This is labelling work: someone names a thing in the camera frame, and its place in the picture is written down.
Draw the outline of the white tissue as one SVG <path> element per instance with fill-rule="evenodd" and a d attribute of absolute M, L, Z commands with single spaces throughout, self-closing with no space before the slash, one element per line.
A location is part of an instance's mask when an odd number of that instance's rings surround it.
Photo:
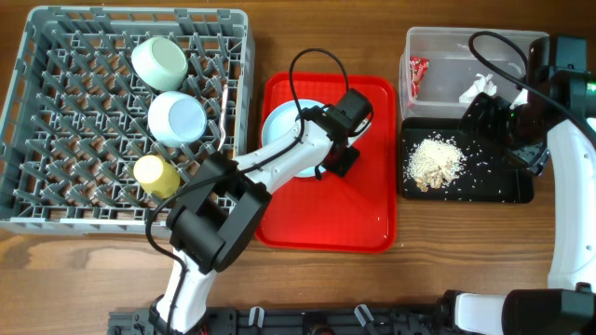
<path fill-rule="evenodd" d="M 492 81 L 492 74 L 476 74 L 476 77 L 477 79 L 472 83 L 472 85 L 460 95 L 460 103 L 470 104 L 481 93 L 485 93 L 489 96 L 494 96 L 496 94 L 497 85 L 495 85 Z"/>

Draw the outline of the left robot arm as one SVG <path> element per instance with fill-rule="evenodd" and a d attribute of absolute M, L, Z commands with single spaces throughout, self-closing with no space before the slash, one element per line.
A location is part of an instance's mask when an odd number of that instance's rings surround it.
<path fill-rule="evenodd" d="M 307 168 L 344 176 L 373 116 L 369 100 L 347 87 L 335 104 L 298 106 L 292 128 L 258 150 L 233 159 L 209 156 L 145 221 L 149 244 L 174 261 L 165 294 L 150 308 L 155 329 L 186 334 L 195 328 L 215 276 L 249 244 L 274 192 Z"/>

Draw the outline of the white plastic fork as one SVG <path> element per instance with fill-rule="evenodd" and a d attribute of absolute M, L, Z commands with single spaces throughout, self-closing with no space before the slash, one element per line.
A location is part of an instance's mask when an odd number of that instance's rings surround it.
<path fill-rule="evenodd" d="M 225 120 L 226 120 L 228 96 L 229 96 L 229 86 L 227 84 L 225 84 L 223 86 L 223 93 L 222 93 L 222 100 L 221 100 L 221 112 L 220 112 L 219 123 L 218 123 L 218 129 L 220 132 L 220 137 L 219 137 L 218 146 L 217 146 L 218 152 L 221 152 L 223 150 L 225 137 L 226 137 Z"/>

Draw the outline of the yellow cup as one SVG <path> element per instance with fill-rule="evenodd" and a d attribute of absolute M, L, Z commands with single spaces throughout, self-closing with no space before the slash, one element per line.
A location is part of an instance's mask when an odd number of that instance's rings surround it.
<path fill-rule="evenodd" d="M 174 195 L 181 183 L 176 168 L 157 155 L 141 157 L 134 164 L 133 176 L 145 192 L 161 199 Z"/>

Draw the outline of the light blue bowl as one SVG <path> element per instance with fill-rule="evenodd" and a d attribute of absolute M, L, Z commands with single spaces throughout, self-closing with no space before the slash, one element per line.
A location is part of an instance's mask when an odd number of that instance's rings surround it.
<path fill-rule="evenodd" d="M 167 147 L 179 148 L 197 141 L 205 133 L 207 121 L 202 104 L 177 91 L 159 94 L 148 109 L 150 132 Z"/>

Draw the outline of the red snack wrapper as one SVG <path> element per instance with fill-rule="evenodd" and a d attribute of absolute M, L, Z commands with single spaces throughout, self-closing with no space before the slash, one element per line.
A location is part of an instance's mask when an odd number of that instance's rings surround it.
<path fill-rule="evenodd" d="M 411 91 L 412 97 L 415 100 L 418 96 L 422 81 L 429 67 L 429 60 L 425 58 L 418 58 L 411 56 L 409 59 L 410 77 L 411 77 Z"/>

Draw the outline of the light blue plate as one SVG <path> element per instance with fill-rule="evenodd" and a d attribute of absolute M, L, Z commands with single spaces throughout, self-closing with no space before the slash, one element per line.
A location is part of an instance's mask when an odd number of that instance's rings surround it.
<path fill-rule="evenodd" d="M 297 106 L 293 101 L 280 104 L 265 119 L 262 128 L 262 145 L 271 148 L 273 154 L 288 147 L 302 130 Z M 315 178 L 317 173 L 324 173 L 321 165 L 332 146 L 327 131 L 314 121 L 305 120 L 305 131 L 302 138 L 287 153 L 266 165 L 276 173 L 287 175 L 290 171 L 293 178 Z"/>

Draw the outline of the green bowl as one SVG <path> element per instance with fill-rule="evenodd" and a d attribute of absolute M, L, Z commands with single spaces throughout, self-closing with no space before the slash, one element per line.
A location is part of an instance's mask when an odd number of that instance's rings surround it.
<path fill-rule="evenodd" d="M 165 37 L 152 37 L 131 53 L 131 63 L 141 80 L 160 91 L 177 90 L 187 75 L 183 50 Z"/>

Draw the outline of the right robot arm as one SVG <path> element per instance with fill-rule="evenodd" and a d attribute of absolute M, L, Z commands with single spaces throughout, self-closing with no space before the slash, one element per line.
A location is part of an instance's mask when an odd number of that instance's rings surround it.
<path fill-rule="evenodd" d="M 527 92 L 512 106 L 476 96 L 459 127 L 502 148 L 539 144 L 549 152 L 555 180 L 555 243 L 545 289 L 514 289 L 505 296 L 448 291 L 438 321 L 476 334 L 592 334 L 595 331 L 595 75 L 587 41 L 556 35 L 536 39 L 521 57 L 523 79 L 501 70 L 468 39 L 485 67 Z"/>

